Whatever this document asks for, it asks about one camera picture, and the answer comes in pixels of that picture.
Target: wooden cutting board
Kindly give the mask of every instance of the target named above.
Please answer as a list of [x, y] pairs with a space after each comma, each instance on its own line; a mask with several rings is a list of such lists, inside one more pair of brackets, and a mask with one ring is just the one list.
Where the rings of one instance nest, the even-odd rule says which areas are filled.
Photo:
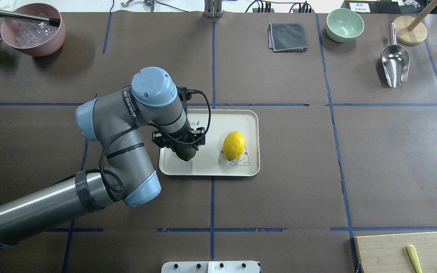
[[423, 273], [437, 273], [437, 232], [355, 237], [363, 273], [415, 273], [406, 247], [418, 252]]

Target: wooden rod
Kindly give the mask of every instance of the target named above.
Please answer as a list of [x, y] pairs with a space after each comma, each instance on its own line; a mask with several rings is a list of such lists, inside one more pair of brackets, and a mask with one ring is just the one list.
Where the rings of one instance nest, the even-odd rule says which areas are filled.
[[412, 31], [413, 29], [415, 29], [416, 26], [420, 23], [420, 21], [422, 21], [427, 16], [427, 14], [429, 14], [436, 6], [437, 6], [437, 0], [431, 1], [429, 5], [427, 5], [427, 7], [423, 9], [421, 14], [419, 14], [419, 16], [416, 17], [416, 19], [414, 19], [414, 21], [412, 21], [412, 23], [407, 26], [407, 31]]

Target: wooden stand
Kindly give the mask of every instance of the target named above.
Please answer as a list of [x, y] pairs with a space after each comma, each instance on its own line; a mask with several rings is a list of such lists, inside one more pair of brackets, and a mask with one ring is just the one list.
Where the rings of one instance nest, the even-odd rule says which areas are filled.
[[414, 46], [426, 40], [428, 31], [421, 21], [436, 6], [437, 0], [432, 0], [416, 18], [411, 16], [400, 16], [395, 18], [392, 22], [396, 24], [397, 41], [409, 46]]

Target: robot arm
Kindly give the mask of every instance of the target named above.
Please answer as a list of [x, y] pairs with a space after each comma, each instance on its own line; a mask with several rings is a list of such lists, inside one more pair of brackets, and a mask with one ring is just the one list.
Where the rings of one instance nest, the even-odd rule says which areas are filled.
[[[206, 130], [189, 126], [187, 99], [190, 94], [186, 88], [177, 88], [166, 71], [147, 67], [120, 92], [78, 107], [79, 129], [88, 140], [98, 140], [104, 148], [100, 168], [80, 171], [0, 206], [0, 250], [114, 202], [123, 200], [135, 207], [155, 198], [161, 186], [139, 128], [152, 121], [159, 130], [153, 133], [158, 146], [175, 150], [181, 142], [198, 150], [205, 144]], [[102, 165], [104, 156], [106, 167]]]

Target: green bowl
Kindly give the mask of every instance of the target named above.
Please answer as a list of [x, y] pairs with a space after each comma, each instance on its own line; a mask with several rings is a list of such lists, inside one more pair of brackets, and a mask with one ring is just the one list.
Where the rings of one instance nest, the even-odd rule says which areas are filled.
[[353, 41], [363, 31], [362, 17], [352, 10], [336, 9], [326, 17], [326, 33], [337, 42]]

